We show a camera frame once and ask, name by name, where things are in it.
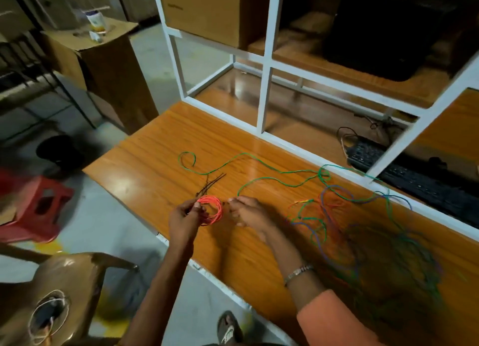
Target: keyboard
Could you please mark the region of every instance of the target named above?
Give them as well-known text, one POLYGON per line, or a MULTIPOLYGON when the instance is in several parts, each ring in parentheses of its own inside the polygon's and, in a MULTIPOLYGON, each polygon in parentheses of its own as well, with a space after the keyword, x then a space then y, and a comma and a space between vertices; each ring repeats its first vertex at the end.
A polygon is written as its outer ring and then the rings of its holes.
MULTIPOLYGON (((387 150, 358 136, 346 149, 348 163, 367 172, 387 150)), ((479 229, 479 184, 427 161, 399 155, 378 178, 429 206, 479 229)))

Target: silver bracelet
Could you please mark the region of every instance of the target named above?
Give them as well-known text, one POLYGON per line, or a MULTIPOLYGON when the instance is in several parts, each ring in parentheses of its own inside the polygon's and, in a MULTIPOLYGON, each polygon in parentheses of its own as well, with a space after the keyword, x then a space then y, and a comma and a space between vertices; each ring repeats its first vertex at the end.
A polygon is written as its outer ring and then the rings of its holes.
POLYGON ((298 268, 296 270, 294 270, 289 276, 287 276, 285 279, 284 279, 284 286, 286 287, 288 285, 288 282, 299 276, 301 273, 307 271, 307 270, 314 270, 314 266, 312 265, 303 265, 301 268, 298 268))

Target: red wire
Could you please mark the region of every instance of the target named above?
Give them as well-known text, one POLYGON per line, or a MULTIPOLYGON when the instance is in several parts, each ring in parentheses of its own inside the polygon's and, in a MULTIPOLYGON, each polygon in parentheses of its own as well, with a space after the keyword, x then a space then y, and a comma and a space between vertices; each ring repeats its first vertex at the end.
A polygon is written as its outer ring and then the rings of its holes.
POLYGON ((216 214, 214 214, 213 216, 209 215, 205 219, 203 224, 201 224, 201 226, 207 226, 207 225, 210 225, 210 224, 214 224, 215 222, 219 221, 221 219, 221 217, 223 216, 223 206, 222 206, 221 201, 219 200, 219 198, 214 197, 214 196, 210 196, 210 195, 204 195, 204 196, 201 196, 200 198, 198 198, 197 201, 200 204, 211 204, 211 205, 213 205, 213 207, 216 207, 216 209, 217 209, 216 214))

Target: red plastic stool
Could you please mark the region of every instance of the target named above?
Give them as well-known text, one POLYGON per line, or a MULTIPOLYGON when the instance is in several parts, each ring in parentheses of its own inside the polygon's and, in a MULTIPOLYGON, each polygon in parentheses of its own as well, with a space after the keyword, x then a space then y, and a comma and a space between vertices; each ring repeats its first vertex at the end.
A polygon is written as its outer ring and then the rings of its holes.
POLYGON ((0 170, 0 195, 15 190, 19 184, 15 219, 0 225, 0 241, 54 240, 60 233, 57 217, 75 191, 44 176, 25 181, 0 170))

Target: floor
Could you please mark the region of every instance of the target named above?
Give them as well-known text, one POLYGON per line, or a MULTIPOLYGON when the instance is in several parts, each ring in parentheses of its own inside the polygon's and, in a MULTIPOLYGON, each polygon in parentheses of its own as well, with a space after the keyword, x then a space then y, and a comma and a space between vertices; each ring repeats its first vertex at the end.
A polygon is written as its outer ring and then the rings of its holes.
MULTIPOLYGON (((161 26, 135 34, 131 42, 161 113, 180 99, 161 26)), ((178 50, 188 87, 193 87, 229 60, 225 53, 188 41, 179 41, 178 50)), ((78 111, 58 95, 46 94, 28 103, 27 107, 41 117, 52 116, 50 121, 5 143, 0 157, 1 166, 27 174, 53 173, 54 165, 38 158, 35 148, 59 131, 74 137, 77 146, 89 153, 91 160, 126 137, 115 126, 102 120, 85 92, 63 78, 62 81, 98 128, 89 128, 78 111)), ((27 112, 16 109, 0 117, 0 139, 34 122, 35 119, 27 112)), ((119 269, 107 271, 95 321, 90 329, 95 336, 120 337, 139 306, 167 246, 142 224, 141 219, 82 172, 70 176, 65 184, 75 189, 75 196, 66 204, 58 220, 62 227, 58 238, 47 244, 27 241, 18 246, 45 253, 107 252, 139 264, 139 276, 119 269)), ((28 281, 35 269, 35 264, 0 256, 2 282, 28 281)), ((224 310, 231 310, 236 315, 247 340, 291 343, 279 329, 257 316, 218 280, 203 269, 188 267, 163 345, 217 342, 217 319, 224 310)))

